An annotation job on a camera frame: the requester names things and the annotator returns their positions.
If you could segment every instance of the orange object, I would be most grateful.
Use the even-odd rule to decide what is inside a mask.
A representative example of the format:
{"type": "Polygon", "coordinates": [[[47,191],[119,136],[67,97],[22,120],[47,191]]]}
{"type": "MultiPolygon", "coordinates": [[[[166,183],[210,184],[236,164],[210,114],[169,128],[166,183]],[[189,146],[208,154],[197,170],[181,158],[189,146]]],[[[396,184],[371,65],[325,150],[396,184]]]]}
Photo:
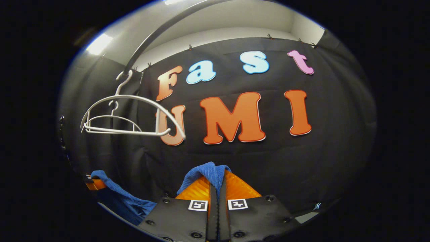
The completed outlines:
{"type": "Polygon", "coordinates": [[[92,179],[93,183],[85,183],[91,191],[97,191],[106,188],[105,183],[101,179],[92,179]]]}
{"type": "Polygon", "coordinates": [[[178,80],[178,75],[182,71],[182,66],[178,65],[172,70],[162,74],[158,77],[160,81],[160,88],[158,91],[157,102],[165,99],[173,93],[173,90],[169,88],[169,85],[174,87],[176,85],[176,81],[178,80]]]}
{"type": "Polygon", "coordinates": [[[204,176],[201,176],[178,196],[176,196],[176,199],[208,201],[209,216],[211,211],[210,184],[211,183],[204,176]]]}
{"type": "Polygon", "coordinates": [[[224,172],[224,179],[226,182],[226,200],[261,197],[261,194],[255,191],[250,185],[227,170],[224,172]]]}
{"type": "Polygon", "coordinates": [[[307,122],[306,105],[304,99],[306,92],[302,90],[290,90],[284,93],[291,103],[291,111],[293,115],[293,126],[290,129],[290,134],[297,136],[307,134],[312,130],[311,125],[307,122]]]}
{"type": "MultiPolygon", "coordinates": [[[[175,120],[178,122],[178,124],[182,127],[182,130],[184,130],[184,132],[185,132],[184,111],[185,111],[184,105],[178,105],[178,106],[172,108],[172,114],[175,117],[175,120]]],[[[160,112],[160,118],[158,120],[159,120],[158,121],[158,123],[159,123],[158,132],[161,133],[161,132],[166,131],[167,130],[166,114],[163,112],[160,112]]],[[[160,138],[166,145],[170,145],[170,146],[177,146],[180,143],[182,143],[182,141],[184,141],[184,138],[182,137],[181,133],[178,132],[178,127],[176,127],[175,136],[171,136],[170,134],[166,134],[164,136],[161,136],[160,138]]]]}
{"type": "Polygon", "coordinates": [[[242,93],[237,98],[233,112],[230,112],[219,97],[209,97],[200,101],[200,106],[206,112],[207,136],[203,142],[208,145],[220,144],[223,137],[218,134],[218,127],[225,138],[232,142],[239,125],[242,132],[238,138],[242,142],[261,141],[266,133],[261,130],[258,114],[258,101],[261,95],[256,92],[242,93]]]}

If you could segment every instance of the blue towel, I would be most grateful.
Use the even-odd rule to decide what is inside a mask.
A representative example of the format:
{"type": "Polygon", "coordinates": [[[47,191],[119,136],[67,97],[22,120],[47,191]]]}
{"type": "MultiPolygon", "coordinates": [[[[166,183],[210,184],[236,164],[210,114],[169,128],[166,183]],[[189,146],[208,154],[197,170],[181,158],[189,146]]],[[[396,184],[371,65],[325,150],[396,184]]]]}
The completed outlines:
{"type": "Polygon", "coordinates": [[[134,197],[109,179],[104,171],[93,171],[91,177],[101,179],[109,189],[97,191],[98,198],[110,210],[134,225],[139,225],[157,205],[134,197]]]}
{"type": "MultiPolygon", "coordinates": [[[[215,166],[213,162],[194,167],[185,175],[182,186],[177,194],[179,195],[194,181],[204,176],[216,188],[217,199],[219,200],[225,170],[231,171],[228,166],[215,166]]],[[[126,192],[118,184],[109,179],[104,171],[93,171],[91,177],[101,179],[106,184],[107,188],[109,188],[97,191],[97,197],[101,202],[114,213],[136,226],[139,225],[152,211],[155,205],[157,205],[155,202],[136,198],[126,192]]]]}
{"type": "Polygon", "coordinates": [[[191,169],[184,178],[181,188],[178,190],[177,195],[183,192],[189,185],[199,179],[201,176],[206,177],[208,181],[216,188],[217,199],[219,200],[219,193],[224,180],[224,171],[230,171],[230,168],[226,165],[215,166],[215,163],[208,162],[203,165],[199,165],[191,169]]]}

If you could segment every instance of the ceiling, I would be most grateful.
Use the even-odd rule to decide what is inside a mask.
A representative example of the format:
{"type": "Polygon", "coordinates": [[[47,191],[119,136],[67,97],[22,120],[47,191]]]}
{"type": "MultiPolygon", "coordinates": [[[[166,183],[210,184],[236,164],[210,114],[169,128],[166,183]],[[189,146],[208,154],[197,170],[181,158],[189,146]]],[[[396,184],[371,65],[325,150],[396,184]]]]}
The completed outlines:
{"type": "MultiPolygon", "coordinates": [[[[108,26],[101,33],[113,39],[102,55],[126,64],[148,35],[186,8],[202,0],[183,0],[166,5],[156,1],[138,9],[108,26]]],[[[202,9],[162,33],[147,49],[149,51],[171,40],[220,28],[267,28],[289,33],[295,12],[285,6],[264,0],[232,0],[202,9]]]]}

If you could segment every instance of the fisheye lens view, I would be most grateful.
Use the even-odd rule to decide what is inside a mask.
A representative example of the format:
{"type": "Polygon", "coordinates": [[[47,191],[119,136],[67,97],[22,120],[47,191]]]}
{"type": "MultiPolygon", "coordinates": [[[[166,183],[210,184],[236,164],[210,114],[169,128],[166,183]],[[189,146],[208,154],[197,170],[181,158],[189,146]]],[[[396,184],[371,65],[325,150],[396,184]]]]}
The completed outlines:
{"type": "Polygon", "coordinates": [[[288,5],[157,0],[74,44],[62,151],[94,203],[145,238],[286,241],[368,164],[368,76],[288,5]]]}

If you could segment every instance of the blue letter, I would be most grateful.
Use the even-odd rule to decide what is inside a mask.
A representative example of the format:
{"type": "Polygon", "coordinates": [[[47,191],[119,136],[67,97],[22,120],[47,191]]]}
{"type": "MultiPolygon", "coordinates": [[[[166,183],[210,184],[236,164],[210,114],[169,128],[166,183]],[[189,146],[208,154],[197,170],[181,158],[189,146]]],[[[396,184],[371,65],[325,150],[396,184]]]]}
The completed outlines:
{"type": "Polygon", "coordinates": [[[213,71],[213,64],[208,60],[197,62],[188,71],[192,71],[187,76],[188,84],[196,84],[199,81],[210,81],[216,76],[216,72],[213,71]]]}
{"type": "Polygon", "coordinates": [[[266,55],[261,51],[248,51],[240,55],[240,61],[247,65],[243,65],[243,69],[248,74],[265,73],[269,69],[269,63],[265,60],[266,55]]]}

